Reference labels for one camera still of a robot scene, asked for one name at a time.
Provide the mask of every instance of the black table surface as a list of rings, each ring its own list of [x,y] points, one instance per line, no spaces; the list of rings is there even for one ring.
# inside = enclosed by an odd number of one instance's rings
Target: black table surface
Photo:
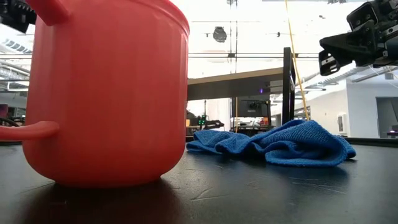
[[[157,182],[72,189],[0,147],[0,223],[398,223],[398,149],[354,146],[334,168],[190,154]]]

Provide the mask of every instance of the black metal frame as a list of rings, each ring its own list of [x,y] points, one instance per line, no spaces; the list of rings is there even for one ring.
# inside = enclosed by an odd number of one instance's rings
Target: black metal frame
[[[294,118],[296,72],[290,47],[284,48],[282,124]]]
[[[398,147],[398,139],[345,138],[351,145]]]
[[[0,146],[19,146],[21,144],[22,141],[0,141]]]

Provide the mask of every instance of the robotic arm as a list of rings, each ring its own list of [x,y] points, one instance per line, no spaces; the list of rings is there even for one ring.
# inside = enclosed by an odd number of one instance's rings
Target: robotic arm
[[[36,23],[36,13],[25,0],[0,0],[0,24],[26,33],[29,24]]]
[[[356,66],[374,68],[398,65],[398,0],[372,0],[347,16],[351,32],[320,41],[320,73],[337,72],[355,61]]]

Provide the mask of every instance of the blue microfiber cloth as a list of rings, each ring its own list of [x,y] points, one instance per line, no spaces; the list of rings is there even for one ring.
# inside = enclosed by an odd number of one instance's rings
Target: blue microfiber cloth
[[[293,120],[283,126],[248,137],[227,131],[204,130],[187,144],[191,152],[266,157],[272,164],[333,167],[356,155],[342,137],[334,136],[316,121]]]

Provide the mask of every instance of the black pole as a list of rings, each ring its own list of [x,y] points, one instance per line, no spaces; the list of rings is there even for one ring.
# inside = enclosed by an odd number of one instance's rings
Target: black pole
[[[294,119],[294,99],[295,99],[295,88],[296,88],[296,71],[294,69],[293,60],[290,60],[290,119]]]
[[[282,124],[290,121],[290,71],[292,66],[292,52],[290,47],[284,48],[284,68],[283,68],[283,93],[282,93]]]
[[[206,119],[206,100],[205,100],[205,119]]]
[[[271,122],[271,101],[267,100],[267,118],[268,118],[268,125],[271,126],[272,122]]]

